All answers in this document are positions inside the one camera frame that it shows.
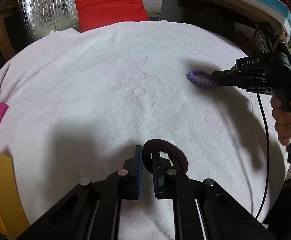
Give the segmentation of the right hand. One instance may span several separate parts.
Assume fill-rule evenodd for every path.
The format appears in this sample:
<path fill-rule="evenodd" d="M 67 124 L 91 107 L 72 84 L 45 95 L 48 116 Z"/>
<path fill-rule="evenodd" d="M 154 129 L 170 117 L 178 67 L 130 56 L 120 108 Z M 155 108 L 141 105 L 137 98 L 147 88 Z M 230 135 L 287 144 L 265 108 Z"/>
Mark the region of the right hand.
<path fill-rule="evenodd" d="M 274 118 L 274 128 L 278 133 L 278 140 L 284 146 L 291 144 L 291 113 L 281 108 L 281 101 L 273 96 L 271 98 L 272 116 Z"/>

